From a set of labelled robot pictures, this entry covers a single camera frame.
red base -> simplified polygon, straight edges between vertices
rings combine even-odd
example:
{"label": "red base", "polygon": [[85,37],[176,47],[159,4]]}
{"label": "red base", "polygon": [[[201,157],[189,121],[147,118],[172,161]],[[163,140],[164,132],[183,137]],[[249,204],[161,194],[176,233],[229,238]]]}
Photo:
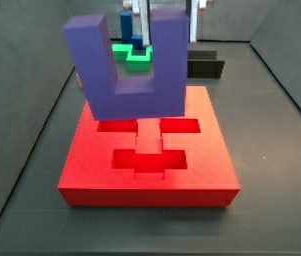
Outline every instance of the red base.
{"label": "red base", "polygon": [[94,121],[86,103],[58,189],[73,206],[228,206],[240,184],[205,87],[185,118]]}

gray floor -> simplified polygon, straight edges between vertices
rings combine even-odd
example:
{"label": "gray floor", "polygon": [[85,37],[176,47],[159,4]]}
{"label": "gray floor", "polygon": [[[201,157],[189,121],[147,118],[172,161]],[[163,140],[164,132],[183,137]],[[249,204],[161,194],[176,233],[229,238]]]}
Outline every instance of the gray floor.
{"label": "gray floor", "polygon": [[70,208],[57,191],[85,97],[73,77],[0,217],[0,252],[301,253],[301,113],[248,44],[208,43],[243,191],[228,208]]}

cross-shaped slot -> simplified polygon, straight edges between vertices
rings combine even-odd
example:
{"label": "cross-shaped slot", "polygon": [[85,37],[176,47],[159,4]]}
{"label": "cross-shaped slot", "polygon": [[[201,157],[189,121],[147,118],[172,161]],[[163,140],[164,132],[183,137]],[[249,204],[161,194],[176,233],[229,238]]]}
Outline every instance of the cross-shaped slot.
{"label": "cross-shaped slot", "polygon": [[136,149],[116,149],[114,169],[135,169],[136,179],[164,179],[167,169],[188,169],[185,150],[164,150],[163,133],[201,133],[197,119],[101,121],[98,132],[135,132]]}

purple block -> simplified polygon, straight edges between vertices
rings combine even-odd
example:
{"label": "purple block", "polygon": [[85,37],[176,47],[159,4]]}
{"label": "purple block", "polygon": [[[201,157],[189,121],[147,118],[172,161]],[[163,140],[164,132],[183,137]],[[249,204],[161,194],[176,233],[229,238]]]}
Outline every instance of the purple block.
{"label": "purple block", "polygon": [[152,12],[153,76],[120,78],[104,15],[72,18],[64,33],[96,120],[184,116],[189,18]]}

